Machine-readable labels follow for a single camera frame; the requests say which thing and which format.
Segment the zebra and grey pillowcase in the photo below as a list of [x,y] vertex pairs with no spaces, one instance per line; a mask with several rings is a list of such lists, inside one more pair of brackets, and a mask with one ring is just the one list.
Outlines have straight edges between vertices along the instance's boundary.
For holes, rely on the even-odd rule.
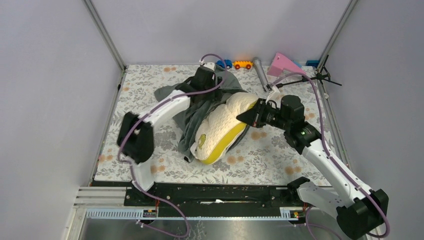
[[215,68],[215,75],[225,78],[221,85],[222,97],[218,100],[199,99],[199,95],[195,95],[194,102],[190,104],[187,110],[184,110],[173,117],[176,125],[182,130],[182,135],[177,145],[177,150],[184,155],[184,160],[188,163],[195,160],[195,157],[190,151],[190,147],[195,142],[195,134],[201,122],[215,110],[219,105],[226,103],[227,99],[238,92],[245,92],[239,80],[231,73],[225,73],[220,66]]

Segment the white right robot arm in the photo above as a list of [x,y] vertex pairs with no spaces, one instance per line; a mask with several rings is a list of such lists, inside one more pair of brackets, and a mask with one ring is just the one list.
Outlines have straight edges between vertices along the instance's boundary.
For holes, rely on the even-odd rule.
[[260,98],[236,118],[254,128],[269,125],[283,130],[286,142],[312,163],[335,190],[332,193],[305,177],[299,178],[288,184],[286,198],[291,205],[311,204],[333,217],[353,240],[387,224],[388,195],[361,181],[330,151],[324,135],[305,120],[304,110],[295,95],[284,96],[279,107]]

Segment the white and yellow pillow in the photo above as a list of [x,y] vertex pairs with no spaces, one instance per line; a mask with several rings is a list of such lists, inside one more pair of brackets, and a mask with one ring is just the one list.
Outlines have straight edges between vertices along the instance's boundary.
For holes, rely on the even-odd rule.
[[255,94],[237,92],[211,111],[198,127],[190,147],[194,158],[205,165],[221,159],[248,126],[237,116],[250,110],[258,99]]

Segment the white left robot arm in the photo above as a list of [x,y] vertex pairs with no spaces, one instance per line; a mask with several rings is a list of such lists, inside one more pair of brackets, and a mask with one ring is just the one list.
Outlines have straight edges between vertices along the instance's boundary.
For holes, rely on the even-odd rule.
[[216,64],[204,63],[194,76],[178,84],[163,100],[143,114],[127,112],[122,120],[116,144],[117,159],[128,163],[132,183],[138,188],[136,199],[144,206],[152,204],[155,180],[149,159],[155,150],[155,129],[194,104],[195,98],[213,98],[213,92],[222,84],[216,76]]

